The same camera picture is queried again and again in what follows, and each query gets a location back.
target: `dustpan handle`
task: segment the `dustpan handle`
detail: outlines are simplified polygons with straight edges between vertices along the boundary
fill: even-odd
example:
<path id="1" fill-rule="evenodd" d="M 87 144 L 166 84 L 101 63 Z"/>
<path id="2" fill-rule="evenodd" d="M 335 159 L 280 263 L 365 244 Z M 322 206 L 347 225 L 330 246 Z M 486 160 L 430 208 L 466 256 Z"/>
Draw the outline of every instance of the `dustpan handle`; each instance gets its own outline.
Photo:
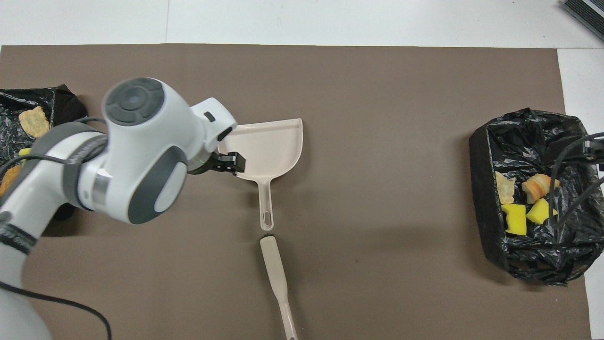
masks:
<path id="1" fill-rule="evenodd" d="M 269 231 L 274 225 L 271 201 L 271 181 L 258 182 L 258 193 L 260 199 L 260 227 Z"/>

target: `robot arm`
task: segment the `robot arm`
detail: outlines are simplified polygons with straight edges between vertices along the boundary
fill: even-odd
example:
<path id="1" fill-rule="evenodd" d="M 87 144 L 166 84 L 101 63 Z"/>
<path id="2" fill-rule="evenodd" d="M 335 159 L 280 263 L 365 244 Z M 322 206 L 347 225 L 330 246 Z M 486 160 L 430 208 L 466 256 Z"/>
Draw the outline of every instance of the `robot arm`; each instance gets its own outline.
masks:
<path id="1" fill-rule="evenodd" d="M 3 196 L 0 212 L 0 282 L 21 288 L 23 263 L 56 209 L 71 203 L 140 224 L 166 211 L 187 173 L 243 172 L 245 159 L 215 152 L 237 123 L 214 98 L 193 107 L 165 83 L 126 80 L 103 99 L 108 134 L 83 123 L 59 125 L 31 153 L 60 162 L 28 160 Z M 43 326 L 22 296 L 0 290 L 3 339 L 25 339 L 22 324 Z M 36 339 L 49 338 L 40 329 Z"/>

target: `dustpan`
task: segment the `dustpan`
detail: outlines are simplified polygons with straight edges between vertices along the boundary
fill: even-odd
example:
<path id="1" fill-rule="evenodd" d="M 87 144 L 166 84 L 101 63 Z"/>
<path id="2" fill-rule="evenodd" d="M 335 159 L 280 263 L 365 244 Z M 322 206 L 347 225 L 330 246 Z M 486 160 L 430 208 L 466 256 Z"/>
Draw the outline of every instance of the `dustpan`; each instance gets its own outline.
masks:
<path id="1" fill-rule="evenodd" d="M 265 231 L 275 223 L 271 181 L 296 165 L 302 153 L 302 139 L 302 120 L 296 118 L 239 125 L 218 146 L 222 154 L 237 151 L 245 157 L 245 172 L 236 175 L 258 183 L 260 227 Z"/>

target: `plastic bag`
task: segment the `plastic bag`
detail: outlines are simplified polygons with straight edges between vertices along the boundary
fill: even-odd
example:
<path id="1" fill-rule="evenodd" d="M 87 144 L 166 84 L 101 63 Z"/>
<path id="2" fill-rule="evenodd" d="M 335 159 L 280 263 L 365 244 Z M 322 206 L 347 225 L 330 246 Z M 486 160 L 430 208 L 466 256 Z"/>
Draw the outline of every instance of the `plastic bag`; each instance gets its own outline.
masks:
<path id="1" fill-rule="evenodd" d="M 17 156 L 19 150 L 29 148 L 35 142 L 36 139 L 21 127 L 19 115 L 37 106 L 44 111 L 51 128 L 88 115 L 84 104 L 65 85 L 0 90 L 0 164 Z M 73 206 L 64 204 L 53 218 L 64 220 L 71 216 L 73 210 Z"/>
<path id="2" fill-rule="evenodd" d="M 515 278 L 565 285 L 580 277 L 604 249 L 604 198 L 590 194 L 562 226 L 527 220 L 527 235 L 505 232 L 495 171 L 516 177 L 514 203 L 527 204 L 521 183 L 535 174 L 551 175 L 544 156 L 551 142 L 586 135 L 577 117 L 523 109 L 493 119 L 470 137 L 474 207 L 486 258 Z M 594 165 L 563 165 L 561 185 L 547 196 L 563 215 L 573 200 L 598 180 Z"/>

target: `brown table mat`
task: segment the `brown table mat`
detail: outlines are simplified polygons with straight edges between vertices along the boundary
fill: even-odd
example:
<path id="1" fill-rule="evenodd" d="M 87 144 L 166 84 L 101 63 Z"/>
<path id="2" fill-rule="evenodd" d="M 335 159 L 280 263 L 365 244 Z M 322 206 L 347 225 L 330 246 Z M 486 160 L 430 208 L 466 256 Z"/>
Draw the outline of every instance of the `brown table mat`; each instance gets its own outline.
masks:
<path id="1" fill-rule="evenodd" d="M 555 50 L 4 46 L 0 59 L 0 87 L 65 83 L 95 116 L 137 76 L 191 105 L 216 97 L 239 123 L 302 118 L 300 161 L 272 185 L 300 339 L 589 338 L 583 280 L 526 284 L 487 262 L 472 204 L 474 129 L 564 112 Z M 144 225 L 79 211 L 50 224 L 25 286 L 98 309 L 116 340 L 283 339 L 257 204 L 255 183 L 211 173 Z M 84 312 L 34 305 L 56 339 L 103 338 Z"/>

